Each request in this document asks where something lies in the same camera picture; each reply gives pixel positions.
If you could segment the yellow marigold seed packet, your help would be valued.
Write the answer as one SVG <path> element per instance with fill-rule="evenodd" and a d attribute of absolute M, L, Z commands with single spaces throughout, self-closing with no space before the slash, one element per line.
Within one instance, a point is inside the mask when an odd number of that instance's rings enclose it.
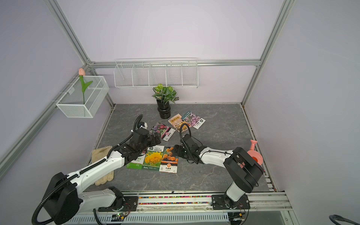
<path fill-rule="evenodd" d="M 142 169 L 159 172 L 164 149 L 165 147 L 162 145 L 149 147 L 145 154 Z"/>

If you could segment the pink zinnia seed packet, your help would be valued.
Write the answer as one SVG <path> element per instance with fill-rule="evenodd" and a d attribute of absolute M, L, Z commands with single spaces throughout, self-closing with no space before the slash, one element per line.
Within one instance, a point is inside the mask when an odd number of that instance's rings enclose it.
<path fill-rule="evenodd" d="M 152 129 L 150 130 L 151 134 L 158 133 L 162 140 L 169 141 L 169 139 L 172 137 L 172 135 L 175 133 L 175 129 L 162 124 L 162 123 L 156 123 Z"/>

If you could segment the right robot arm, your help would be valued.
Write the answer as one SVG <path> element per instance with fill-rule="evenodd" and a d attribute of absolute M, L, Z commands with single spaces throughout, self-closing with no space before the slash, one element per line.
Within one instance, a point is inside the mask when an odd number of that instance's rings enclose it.
<path fill-rule="evenodd" d="M 232 184 L 223 195 L 212 196 L 212 206 L 220 209 L 234 209 L 240 199 L 258 186 L 264 174 L 263 157 L 254 150 L 257 141 L 251 140 L 249 151 L 241 147 L 234 150 L 215 150 L 207 146 L 198 146 L 190 134 L 181 137 L 181 144 L 174 149 L 180 158 L 196 164 L 215 165 L 225 168 L 232 178 Z"/>

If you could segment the purple flower seed packet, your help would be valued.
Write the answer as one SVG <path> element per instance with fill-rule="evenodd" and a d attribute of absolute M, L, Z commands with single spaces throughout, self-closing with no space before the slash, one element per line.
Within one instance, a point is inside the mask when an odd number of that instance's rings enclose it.
<path fill-rule="evenodd" d="M 192 111 L 188 111 L 181 119 L 190 127 L 194 127 L 195 129 L 199 129 L 206 122 L 205 119 L 196 115 Z"/>

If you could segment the green seed packet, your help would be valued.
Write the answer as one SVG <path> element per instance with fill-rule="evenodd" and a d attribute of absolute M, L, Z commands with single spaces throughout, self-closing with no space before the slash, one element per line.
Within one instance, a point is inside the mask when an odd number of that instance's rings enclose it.
<path fill-rule="evenodd" d="M 139 169 L 139 170 L 141 170 L 142 167 L 143 167 L 145 155 L 146 155 L 146 154 L 142 154 L 142 155 L 140 155 L 137 159 L 129 162 L 129 163 L 126 165 L 126 168 L 128 168 L 128 169 Z"/>

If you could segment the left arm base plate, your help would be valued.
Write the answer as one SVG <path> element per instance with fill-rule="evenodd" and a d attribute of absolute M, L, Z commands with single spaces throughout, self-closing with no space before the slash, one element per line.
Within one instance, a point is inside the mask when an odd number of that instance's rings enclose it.
<path fill-rule="evenodd" d="M 139 198 L 137 196 L 125 196 L 116 199 L 109 207 L 98 208 L 99 212 L 135 212 L 137 210 Z"/>

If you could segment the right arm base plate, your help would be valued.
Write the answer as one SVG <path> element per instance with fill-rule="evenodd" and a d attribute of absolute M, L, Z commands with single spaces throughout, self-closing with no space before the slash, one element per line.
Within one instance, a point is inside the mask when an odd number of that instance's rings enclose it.
<path fill-rule="evenodd" d="M 226 194 L 212 195 L 211 206 L 214 210 L 250 209 L 250 204 L 247 195 L 243 195 L 238 201 L 233 201 Z"/>

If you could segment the orange marigold seed packet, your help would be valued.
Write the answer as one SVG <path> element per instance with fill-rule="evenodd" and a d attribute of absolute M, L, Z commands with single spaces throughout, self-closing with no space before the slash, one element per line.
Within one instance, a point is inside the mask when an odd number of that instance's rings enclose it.
<path fill-rule="evenodd" d="M 162 173 L 177 173 L 178 149 L 174 147 L 164 147 L 163 157 L 160 162 L 159 171 Z"/>

